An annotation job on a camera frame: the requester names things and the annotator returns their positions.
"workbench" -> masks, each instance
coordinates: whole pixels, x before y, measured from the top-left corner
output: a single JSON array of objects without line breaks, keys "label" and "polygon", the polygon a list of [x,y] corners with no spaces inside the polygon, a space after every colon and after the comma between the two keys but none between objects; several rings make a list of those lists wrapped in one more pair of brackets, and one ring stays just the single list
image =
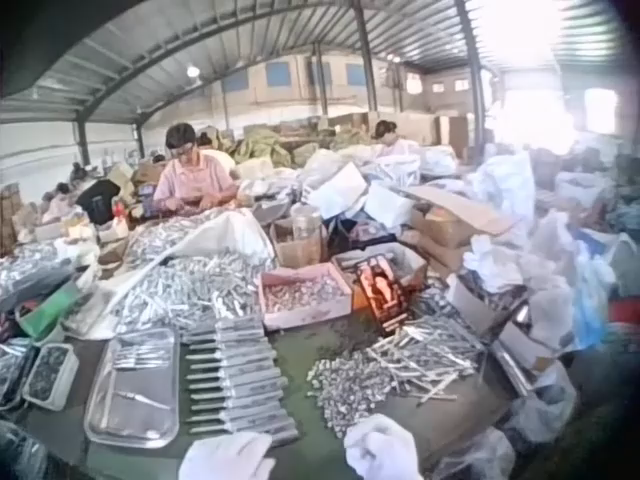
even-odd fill
[{"label": "workbench", "polygon": [[[338,351],[345,338],[337,327],[363,332],[368,319],[365,313],[296,330],[270,335],[278,352],[277,365],[289,380],[283,406],[295,419],[301,437],[278,447],[269,456],[277,459],[272,480],[356,479],[346,464],[342,441],[324,425],[315,399],[306,396],[306,375],[313,363],[325,358],[327,352]],[[65,409],[51,412],[35,406],[15,415],[15,423],[40,440],[50,453],[76,466],[92,477],[117,480],[175,480],[186,450],[196,438],[181,426],[177,438],[159,450],[114,448],[88,441],[83,429],[85,403],[93,384],[105,342],[72,342],[80,361]],[[514,394],[504,373],[491,359],[478,375],[452,384],[447,393],[458,396],[456,401],[430,400],[417,406],[415,398],[391,396],[377,411],[396,420],[411,431],[418,448],[421,468],[459,446],[476,433],[493,424],[507,409]],[[181,418],[188,405],[181,398]]]}]

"box lid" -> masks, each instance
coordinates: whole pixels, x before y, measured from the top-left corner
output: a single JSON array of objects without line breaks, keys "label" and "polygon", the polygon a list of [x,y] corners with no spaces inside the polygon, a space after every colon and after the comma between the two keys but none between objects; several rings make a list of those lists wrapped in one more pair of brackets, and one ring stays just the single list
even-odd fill
[{"label": "box lid", "polygon": [[402,191],[444,208],[476,230],[489,235],[502,235],[515,221],[490,206],[426,185],[402,188]]}]

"white glove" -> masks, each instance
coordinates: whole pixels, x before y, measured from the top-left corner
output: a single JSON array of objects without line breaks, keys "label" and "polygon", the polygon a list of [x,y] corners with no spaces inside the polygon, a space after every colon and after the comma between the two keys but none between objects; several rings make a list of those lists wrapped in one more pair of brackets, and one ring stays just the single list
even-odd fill
[{"label": "white glove", "polygon": [[195,442],[184,457],[178,480],[267,480],[276,461],[264,458],[271,436],[235,433]]},{"label": "white glove", "polygon": [[365,480],[418,480],[411,433],[379,413],[352,426],[344,438],[347,463]]}]

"corrugated metal roof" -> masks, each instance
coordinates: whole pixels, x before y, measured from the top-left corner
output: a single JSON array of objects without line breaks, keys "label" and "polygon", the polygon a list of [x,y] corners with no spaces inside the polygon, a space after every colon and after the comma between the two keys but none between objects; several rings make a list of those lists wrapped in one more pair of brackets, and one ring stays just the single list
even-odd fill
[{"label": "corrugated metal roof", "polygon": [[[454,0],[362,0],[372,54],[419,70],[464,65]],[[616,66],[628,42],[615,13],[594,0],[467,0],[483,63]],[[208,84],[285,54],[358,52],[351,2],[147,0],[67,52],[37,86],[0,103],[1,120],[88,119],[132,123],[194,91],[190,65]]]}]

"blue window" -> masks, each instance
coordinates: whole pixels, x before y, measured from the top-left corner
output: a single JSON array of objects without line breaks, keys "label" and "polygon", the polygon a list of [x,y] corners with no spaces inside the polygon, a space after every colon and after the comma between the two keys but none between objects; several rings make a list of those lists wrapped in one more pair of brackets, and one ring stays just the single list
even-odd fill
[{"label": "blue window", "polygon": [[222,80],[222,90],[228,92],[239,92],[249,89],[249,74],[246,70],[241,70],[229,75]]},{"label": "blue window", "polygon": [[[324,84],[331,85],[331,67],[328,62],[322,62],[322,71],[324,72]],[[309,83],[311,85],[318,84],[318,63],[309,61]]]},{"label": "blue window", "polygon": [[352,87],[365,87],[364,67],[357,63],[347,63],[347,85]]},{"label": "blue window", "polygon": [[291,72],[289,71],[289,62],[267,63],[267,86],[291,86]]}]

